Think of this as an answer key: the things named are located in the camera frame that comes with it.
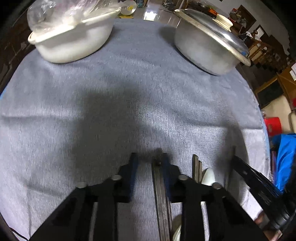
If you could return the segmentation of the white ceramic spoon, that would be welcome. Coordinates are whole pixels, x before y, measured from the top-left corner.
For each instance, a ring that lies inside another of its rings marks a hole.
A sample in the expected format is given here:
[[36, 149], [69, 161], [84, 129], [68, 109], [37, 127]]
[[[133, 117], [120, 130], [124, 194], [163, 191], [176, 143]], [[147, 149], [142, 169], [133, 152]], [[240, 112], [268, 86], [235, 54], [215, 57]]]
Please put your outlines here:
[[207, 168], [204, 172], [201, 184], [206, 185], [206, 186], [212, 186], [213, 183], [215, 183], [215, 175], [214, 171], [212, 168]]
[[180, 241], [181, 238], [181, 227], [182, 227], [182, 215], [178, 214], [172, 223], [172, 241]]

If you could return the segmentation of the blue jacket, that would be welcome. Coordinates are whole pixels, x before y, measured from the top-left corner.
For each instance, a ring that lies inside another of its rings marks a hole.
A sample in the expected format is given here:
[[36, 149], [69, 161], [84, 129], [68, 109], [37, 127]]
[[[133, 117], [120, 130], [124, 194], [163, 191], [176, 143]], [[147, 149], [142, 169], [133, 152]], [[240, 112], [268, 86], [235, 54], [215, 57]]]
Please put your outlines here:
[[276, 150], [274, 185], [283, 192], [295, 161], [295, 133], [282, 133], [272, 137], [271, 141]]

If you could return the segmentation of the beige sofa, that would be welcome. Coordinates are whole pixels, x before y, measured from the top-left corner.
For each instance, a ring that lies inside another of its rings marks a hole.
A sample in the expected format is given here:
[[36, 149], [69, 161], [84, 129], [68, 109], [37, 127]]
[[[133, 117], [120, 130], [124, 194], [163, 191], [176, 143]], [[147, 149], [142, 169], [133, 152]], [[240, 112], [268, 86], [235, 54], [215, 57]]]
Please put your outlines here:
[[274, 99], [262, 111], [267, 118], [279, 118], [283, 133], [295, 133], [295, 111], [284, 95]]

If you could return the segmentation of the grey table cloth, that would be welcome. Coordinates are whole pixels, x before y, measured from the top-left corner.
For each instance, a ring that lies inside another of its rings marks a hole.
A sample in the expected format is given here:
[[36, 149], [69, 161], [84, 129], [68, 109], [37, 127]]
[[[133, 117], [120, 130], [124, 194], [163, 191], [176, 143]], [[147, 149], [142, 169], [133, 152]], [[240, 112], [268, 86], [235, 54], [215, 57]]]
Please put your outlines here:
[[132, 202], [119, 205], [120, 240], [158, 240], [151, 162], [169, 154], [191, 176], [192, 156], [214, 170], [251, 218], [261, 207], [233, 154], [264, 175], [270, 169], [258, 103], [233, 69], [214, 76], [174, 45], [175, 28], [117, 20], [92, 55], [52, 64], [37, 50], [19, 64], [1, 94], [1, 214], [31, 237], [77, 183], [114, 175], [139, 156]]

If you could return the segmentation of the metal pot with lid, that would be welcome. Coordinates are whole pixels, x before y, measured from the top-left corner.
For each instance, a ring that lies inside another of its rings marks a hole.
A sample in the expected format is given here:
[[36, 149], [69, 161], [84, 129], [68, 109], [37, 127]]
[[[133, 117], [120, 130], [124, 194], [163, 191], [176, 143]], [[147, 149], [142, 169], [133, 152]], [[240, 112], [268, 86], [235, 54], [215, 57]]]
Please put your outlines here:
[[239, 63], [251, 65], [249, 49], [231, 33], [229, 24], [193, 9], [176, 9], [180, 18], [175, 30], [175, 46], [202, 70], [224, 75]]

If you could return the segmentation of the white bowl with plastic bag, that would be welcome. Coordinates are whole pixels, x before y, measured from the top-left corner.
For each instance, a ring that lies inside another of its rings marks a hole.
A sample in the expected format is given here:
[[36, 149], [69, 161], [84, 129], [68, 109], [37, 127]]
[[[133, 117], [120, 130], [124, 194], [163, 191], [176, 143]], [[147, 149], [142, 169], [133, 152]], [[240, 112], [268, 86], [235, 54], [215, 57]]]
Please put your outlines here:
[[122, 2], [95, 8], [75, 26], [57, 27], [47, 33], [31, 32], [28, 37], [41, 56], [51, 63], [69, 63], [91, 55], [108, 40]]

